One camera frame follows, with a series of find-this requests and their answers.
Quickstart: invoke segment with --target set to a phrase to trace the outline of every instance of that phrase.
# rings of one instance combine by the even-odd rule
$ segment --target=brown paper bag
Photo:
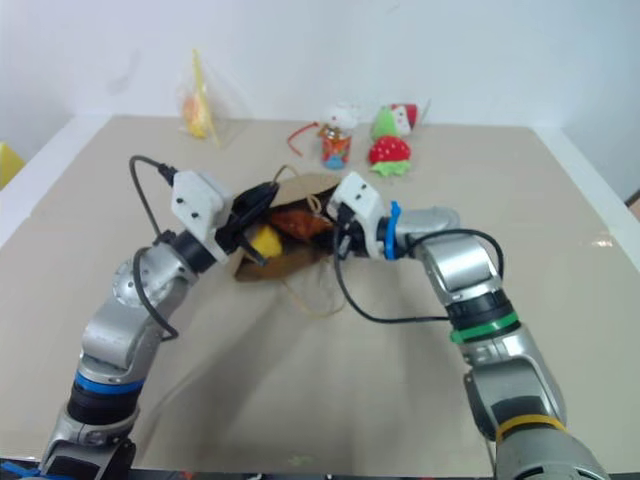
[[[264,222],[278,232],[283,254],[268,259],[263,267],[244,252],[239,254],[234,274],[236,280],[255,282],[284,279],[330,255],[332,227],[326,217],[326,205],[339,183],[340,177],[320,173],[298,175],[281,181]],[[309,196],[317,199],[312,198],[313,209],[309,205]],[[314,209],[320,210],[320,213],[315,214]]]

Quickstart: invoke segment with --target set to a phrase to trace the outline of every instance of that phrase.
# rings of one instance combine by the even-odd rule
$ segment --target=small jar
[[[329,126],[325,126],[322,130],[322,162],[324,166],[331,170],[344,168],[349,161],[351,132]]]

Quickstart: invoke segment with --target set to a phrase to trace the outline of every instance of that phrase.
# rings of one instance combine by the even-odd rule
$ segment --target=blue ring
[[[20,465],[16,465],[13,462],[2,462],[0,463],[0,470],[5,470],[7,472],[18,475],[20,478],[25,477],[42,477],[49,478],[51,480],[73,480],[71,477],[67,477],[66,475],[42,475],[42,472],[38,468],[23,468]]]
[[[76,372],[76,383],[85,390],[89,390],[94,393],[101,393],[102,395],[121,395],[123,393],[131,393],[139,390],[143,387],[145,379],[138,382],[126,383],[124,385],[109,385],[106,383],[92,382],[86,377],[83,377],[80,372]]]
[[[395,200],[391,202],[391,217],[389,217],[389,223],[387,223],[387,233],[384,238],[384,254],[387,260],[396,259],[396,226],[398,225],[398,219],[402,209],[398,202]]]

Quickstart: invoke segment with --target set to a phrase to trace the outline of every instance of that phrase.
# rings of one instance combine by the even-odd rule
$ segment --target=table
[[[223,151],[179,131],[177,119],[114,117],[0,249],[0,455],[38,457],[68,397],[80,339],[116,267],[152,239],[128,177],[135,153],[211,172],[233,191],[283,163],[325,171],[313,135],[295,122],[238,124]],[[353,168],[405,208],[446,205],[507,253],[505,288],[560,383],[572,432],[612,472],[640,469],[635,354],[640,275],[553,155],[526,128],[422,127],[402,178],[367,170],[366,129]],[[170,192],[141,169],[162,225],[177,228]],[[417,262],[349,260],[346,280],[372,312],[442,310]],[[327,304],[330,268],[291,280]],[[309,318],[277,282],[237,284],[218,267],[172,322],[133,432],[146,468],[488,475],[449,327],[380,326],[345,308]]]

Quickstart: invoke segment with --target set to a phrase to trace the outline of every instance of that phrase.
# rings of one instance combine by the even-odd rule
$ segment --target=red string
[[[295,137],[300,135],[302,132],[305,132],[305,131],[309,130],[310,128],[317,127],[317,126],[318,126],[318,122],[312,122],[312,123],[310,123],[308,125],[305,125],[302,128],[299,128],[298,130],[293,132],[291,135],[289,135],[289,138],[287,138],[287,143],[289,144],[289,148],[291,150],[293,150],[295,153],[297,153],[299,157],[302,156],[302,152],[300,150],[298,150],[296,147],[294,147],[293,145],[291,145],[291,140],[293,140]]]

